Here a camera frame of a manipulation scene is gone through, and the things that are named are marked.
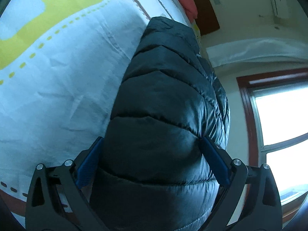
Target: metal screw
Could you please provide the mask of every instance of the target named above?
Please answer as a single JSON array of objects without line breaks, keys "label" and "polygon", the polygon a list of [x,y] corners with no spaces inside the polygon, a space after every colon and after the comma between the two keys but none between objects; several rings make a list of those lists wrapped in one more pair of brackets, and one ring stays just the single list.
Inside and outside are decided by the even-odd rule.
[{"label": "metal screw", "polygon": [[39,164],[39,165],[36,166],[36,169],[37,169],[37,170],[41,170],[43,167],[44,167],[43,164]]},{"label": "metal screw", "polygon": [[240,166],[242,164],[242,162],[239,159],[235,159],[233,163],[237,166]]},{"label": "metal screw", "polygon": [[266,163],[263,163],[263,167],[264,167],[265,169],[270,169],[270,166],[267,165]]},{"label": "metal screw", "polygon": [[73,164],[73,161],[72,161],[72,160],[67,160],[67,161],[65,161],[65,163],[64,163],[64,165],[67,166],[67,167],[71,166],[72,164]]}]

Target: black puffer jacket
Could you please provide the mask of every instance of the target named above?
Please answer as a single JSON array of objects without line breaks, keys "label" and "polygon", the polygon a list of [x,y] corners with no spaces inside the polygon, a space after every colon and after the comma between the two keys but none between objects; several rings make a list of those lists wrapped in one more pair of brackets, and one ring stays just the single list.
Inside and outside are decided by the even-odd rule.
[{"label": "black puffer jacket", "polygon": [[218,184],[199,151],[229,132],[224,89],[191,28],[152,18],[111,113],[91,207],[110,230],[195,231]]}]

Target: bright sky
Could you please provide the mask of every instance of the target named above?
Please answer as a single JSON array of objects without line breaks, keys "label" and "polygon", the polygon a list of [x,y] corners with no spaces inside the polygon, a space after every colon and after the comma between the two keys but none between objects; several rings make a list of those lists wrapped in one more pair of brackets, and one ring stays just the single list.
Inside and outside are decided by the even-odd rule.
[{"label": "bright sky", "polygon": [[[274,144],[308,133],[308,88],[256,98],[264,145]],[[308,184],[308,140],[268,153],[279,191]]]}]

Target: wooden window frame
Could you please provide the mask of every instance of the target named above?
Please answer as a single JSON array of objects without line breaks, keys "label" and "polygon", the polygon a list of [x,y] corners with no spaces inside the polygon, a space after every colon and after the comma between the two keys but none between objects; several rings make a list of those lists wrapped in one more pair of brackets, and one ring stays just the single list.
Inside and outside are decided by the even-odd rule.
[{"label": "wooden window frame", "polygon": [[[259,165],[258,134],[254,117],[254,109],[251,102],[253,89],[260,87],[275,87],[285,84],[295,84],[308,81],[308,68],[288,69],[269,73],[261,73],[237,77],[238,87],[244,106],[244,113],[247,125],[248,145],[249,145],[249,165]],[[297,212],[306,194],[285,204],[283,210],[283,222],[290,220]]]}]

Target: bed sheet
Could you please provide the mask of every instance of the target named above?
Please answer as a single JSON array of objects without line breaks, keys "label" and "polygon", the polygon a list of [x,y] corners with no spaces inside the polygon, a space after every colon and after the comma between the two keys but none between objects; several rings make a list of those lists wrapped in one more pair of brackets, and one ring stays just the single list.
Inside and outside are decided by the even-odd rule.
[{"label": "bed sheet", "polygon": [[58,166],[105,135],[155,16],[190,26],[178,0],[9,3],[0,18],[0,195],[23,225],[36,165]]}]

